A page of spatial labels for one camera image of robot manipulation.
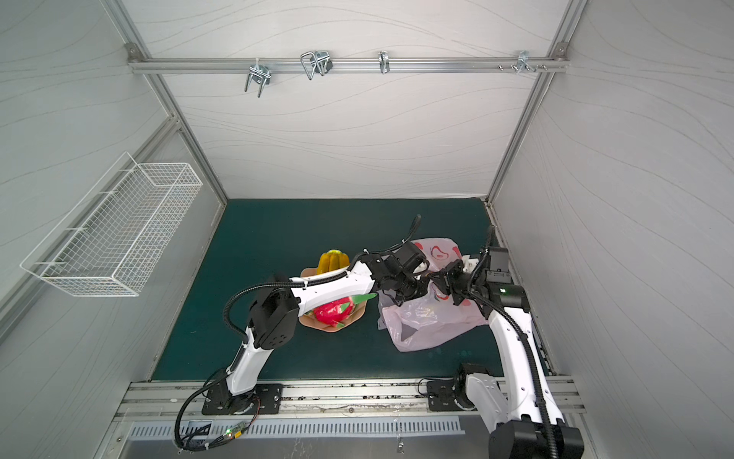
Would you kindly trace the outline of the pink dragon fruit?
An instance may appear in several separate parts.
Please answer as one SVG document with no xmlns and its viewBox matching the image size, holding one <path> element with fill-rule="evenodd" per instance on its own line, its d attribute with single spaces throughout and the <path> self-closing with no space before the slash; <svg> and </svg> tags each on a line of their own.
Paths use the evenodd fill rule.
<svg viewBox="0 0 734 459">
<path fill-rule="evenodd" d="M 313 316 L 317 321 L 323 324 L 332 327 L 340 327 L 344 325 L 346 319 L 348 319 L 348 317 L 350 317 L 361 304 L 368 302 L 376 296 L 376 294 L 371 293 L 337 299 L 317 307 L 317 309 L 313 310 Z"/>
</svg>

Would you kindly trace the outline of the pink plastic bag peach print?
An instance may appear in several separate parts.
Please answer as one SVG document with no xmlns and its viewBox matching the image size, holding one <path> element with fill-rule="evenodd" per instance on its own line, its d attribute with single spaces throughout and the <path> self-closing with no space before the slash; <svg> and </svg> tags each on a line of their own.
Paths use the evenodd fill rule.
<svg viewBox="0 0 734 459">
<path fill-rule="evenodd" d="M 428 286 L 422 298 L 396 303 L 393 293 L 378 297 L 378 330 L 389 335 L 397 350 L 417 352 L 439 347 L 467 332 L 487 325 L 472 300 L 465 299 L 456 306 L 452 296 L 441 293 L 434 284 Z"/>
</svg>

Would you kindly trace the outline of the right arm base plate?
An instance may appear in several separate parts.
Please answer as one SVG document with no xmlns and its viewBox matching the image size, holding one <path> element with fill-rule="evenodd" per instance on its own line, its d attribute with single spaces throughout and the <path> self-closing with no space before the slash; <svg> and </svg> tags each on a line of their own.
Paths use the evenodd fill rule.
<svg viewBox="0 0 734 459">
<path fill-rule="evenodd" d="M 466 398 L 462 398 L 454 391 L 452 382 L 445 380 L 427 380 L 422 390 L 430 412 L 461 412 L 476 411 Z"/>
</svg>

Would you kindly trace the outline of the metal hook clamp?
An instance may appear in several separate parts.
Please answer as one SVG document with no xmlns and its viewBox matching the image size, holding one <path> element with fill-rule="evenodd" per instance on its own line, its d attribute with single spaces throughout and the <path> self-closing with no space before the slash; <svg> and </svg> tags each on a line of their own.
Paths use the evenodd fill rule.
<svg viewBox="0 0 734 459">
<path fill-rule="evenodd" d="M 257 87 L 257 97 L 261 98 L 264 89 L 271 83 L 271 70 L 260 64 L 258 61 L 248 69 L 248 76 L 245 82 L 244 91 L 248 92 L 250 88 Z"/>
<path fill-rule="evenodd" d="M 309 51 L 303 53 L 299 60 L 308 80 L 313 80 L 316 75 L 324 77 L 334 68 L 328 51 Z"/>
</svg>

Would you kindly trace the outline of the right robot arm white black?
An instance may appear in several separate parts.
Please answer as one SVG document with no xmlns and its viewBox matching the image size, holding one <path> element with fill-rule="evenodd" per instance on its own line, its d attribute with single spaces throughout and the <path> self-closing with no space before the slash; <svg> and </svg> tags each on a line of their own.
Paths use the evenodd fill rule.
<svg viewBox="0 0 734 459">
<path fill-rule="evenodd" d="M 454 400 L 475 409 L 489 432 L 490 458 L 580 458 L 582 434 L 569 426 L 549 388 L 533 336 L 533 317 L 523 287 L 491 282 L 483 262 L 471 271 L 456 260 L 429 276 L 454 303 L 473 301 L 497 343 L 506 395 L 477 365 L 454 380 Z"/>
</svg>

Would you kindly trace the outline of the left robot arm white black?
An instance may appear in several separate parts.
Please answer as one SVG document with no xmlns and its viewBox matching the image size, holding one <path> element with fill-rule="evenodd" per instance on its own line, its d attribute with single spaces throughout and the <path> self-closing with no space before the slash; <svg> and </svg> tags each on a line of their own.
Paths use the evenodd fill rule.
<svg viewBox="0 0 734 459">
<path fill-rule="evenodd" d="M 229 398 L 251 394 L 271 353 L 287 343 L 298 319 L 326 305 L 342 306 L 358 296 L 393 291 L 400 298 L 420 298 L 427 292 L 429 262 L 421 252 L 360 254 L 346 268 L 315 277 L 284 277 L 246 288 L 225 304 L 227 328 L 242 338 L 232 364 L 226 370 Z M 249 293 L 262 295 L 250 306 L 248 325 L 238 326 L 231 318 L 234 305 Z"/>
</svg>

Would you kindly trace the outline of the small metal hook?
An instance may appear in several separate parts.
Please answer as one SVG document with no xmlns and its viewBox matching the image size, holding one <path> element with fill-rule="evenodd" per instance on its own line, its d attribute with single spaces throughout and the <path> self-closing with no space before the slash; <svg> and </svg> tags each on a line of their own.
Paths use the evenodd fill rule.
<svg viewBox="0 0 734 459">
<path fill-rule="evenodd" d="M 380 74 L 387 75 L 390 72 L 390 60 L 386 51 L 378 53 L 378 66 L 380 66 Z"/>
</svg>

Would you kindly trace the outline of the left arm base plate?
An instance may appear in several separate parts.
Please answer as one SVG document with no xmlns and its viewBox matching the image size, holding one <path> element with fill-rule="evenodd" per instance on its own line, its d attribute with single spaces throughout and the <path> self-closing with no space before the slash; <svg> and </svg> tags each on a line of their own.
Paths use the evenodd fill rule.
<svg viewBox="0 0 734 459">
<path fill-rule="evenodd" d="M 202 415 L 252 415 L 279 413 L 282 384 L 256 384 L 254 390 L 232 395 L 226 382 L 212 386 L 205 395 Z"/>
</svg>

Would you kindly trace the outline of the pink flower-shaped fruit plate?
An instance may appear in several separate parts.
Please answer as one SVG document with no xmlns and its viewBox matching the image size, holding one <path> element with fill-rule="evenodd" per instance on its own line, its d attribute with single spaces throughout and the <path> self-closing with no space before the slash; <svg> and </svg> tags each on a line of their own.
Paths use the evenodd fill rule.
<svg viewBox="0 0 734 459">
<path fill-rule="evenodd" d="M 369 295 L 344 296 L 318 306 L 298 318 L 301 325 L 325 333 L 336 333 L 362 318 Z"/>
</svg>

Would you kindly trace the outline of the metal hook clamp middle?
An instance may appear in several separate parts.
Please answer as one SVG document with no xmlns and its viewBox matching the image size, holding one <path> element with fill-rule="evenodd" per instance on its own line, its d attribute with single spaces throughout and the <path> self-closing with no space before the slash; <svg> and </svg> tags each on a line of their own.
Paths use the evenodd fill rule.
<svg viewBox="0 0 734 459">
<path fill-rule="evenodd" d="M 324 77 L 334 68 L 328 51 L 309 51 L 303 53 L 299 60 L 308 80 L 313 80 L 316 75 Z"/>
</svg>

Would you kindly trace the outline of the yellow banana bunch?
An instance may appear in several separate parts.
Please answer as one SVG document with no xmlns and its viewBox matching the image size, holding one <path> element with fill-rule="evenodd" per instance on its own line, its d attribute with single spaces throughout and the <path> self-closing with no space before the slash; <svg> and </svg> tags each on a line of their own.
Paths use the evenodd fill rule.
<svg viewBox="0 0 734 459">
<path fill-rule="evenodd" d="M 347 268 L 350 265 L 350 259 L 347 254 L 340 252 L 339 250 L 329 250 L 324 254 L 321 254 L 317 265 L 317 274 L 322 275 L 323 273 L 330 273 L 337 271 L 342 268 Z"/>
</svg>

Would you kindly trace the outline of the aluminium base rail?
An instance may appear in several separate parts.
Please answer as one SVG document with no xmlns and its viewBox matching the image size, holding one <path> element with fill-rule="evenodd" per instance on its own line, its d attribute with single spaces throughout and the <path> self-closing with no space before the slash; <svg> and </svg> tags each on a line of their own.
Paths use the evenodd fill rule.
<svg viewBox="0 0 734 459">
<path fill-rule="evenodd" d="M 359 417 L 429 412 L 425 388 L 417 379 L 289 380 L 281 382 L 280 416 Z M 187 397 L 200 388 L 194 382 L 134 382 L 115 413 L 116 421 L 172 421 Z"/>
</svg>

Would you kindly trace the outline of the metal hook clamp left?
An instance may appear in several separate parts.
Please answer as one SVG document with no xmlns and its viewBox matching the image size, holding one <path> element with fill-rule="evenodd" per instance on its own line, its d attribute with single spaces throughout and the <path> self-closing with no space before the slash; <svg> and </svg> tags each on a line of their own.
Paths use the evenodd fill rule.
<svg viewBox="0 0 734 459">
<path fill-rule="evenodd" d="M 248 69 L 248 76 L 245 82 L 244 91 L 248 92 L 250 88 L 257 87 L 257 97 L 261 98 L 264 89 L 271 83 L 271 70 L 260 64 L 258 61 Z"/>
</svg>

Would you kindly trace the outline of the metal bracket right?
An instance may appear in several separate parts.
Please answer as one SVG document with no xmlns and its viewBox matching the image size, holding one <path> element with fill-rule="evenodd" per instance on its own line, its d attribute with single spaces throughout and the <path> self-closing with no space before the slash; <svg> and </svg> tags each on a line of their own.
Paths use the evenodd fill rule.
<svg viewBox="0 0 734 459">
<path fill-rule="evenodd" d="M 516 75 L 546 73 L 549 70 L 548 66 L 543 63 L 532 63 L 528 51 L 520 52 L 512 64 L 498 64 L 497 69 L 500 72 L 513 72 Z"/>
</svg>

